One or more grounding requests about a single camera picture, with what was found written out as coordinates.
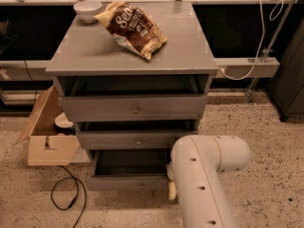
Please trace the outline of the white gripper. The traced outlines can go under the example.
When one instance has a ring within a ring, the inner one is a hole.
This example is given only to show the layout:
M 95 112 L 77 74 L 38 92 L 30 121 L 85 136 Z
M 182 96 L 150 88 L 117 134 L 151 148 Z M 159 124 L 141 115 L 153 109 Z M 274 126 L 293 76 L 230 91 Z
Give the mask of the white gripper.
M 166 165 L 166 171 L 168 179 L 171 180 L 170 182 L 168 182 L 168 198 L 170 200 L 174 200 L 177 196 L 177 188 L 176 184 L 174 183 L 174 169 L 172 162 Z

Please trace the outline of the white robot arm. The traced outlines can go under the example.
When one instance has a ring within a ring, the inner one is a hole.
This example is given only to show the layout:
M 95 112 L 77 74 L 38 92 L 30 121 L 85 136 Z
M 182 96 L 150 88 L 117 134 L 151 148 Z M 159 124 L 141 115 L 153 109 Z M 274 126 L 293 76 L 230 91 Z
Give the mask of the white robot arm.
M 183 228 L 238 228 L 219 175 L 248 166 L 251 148 L 237 136 L 178 139 L 167 165 L 169 198 L 180 205 Z

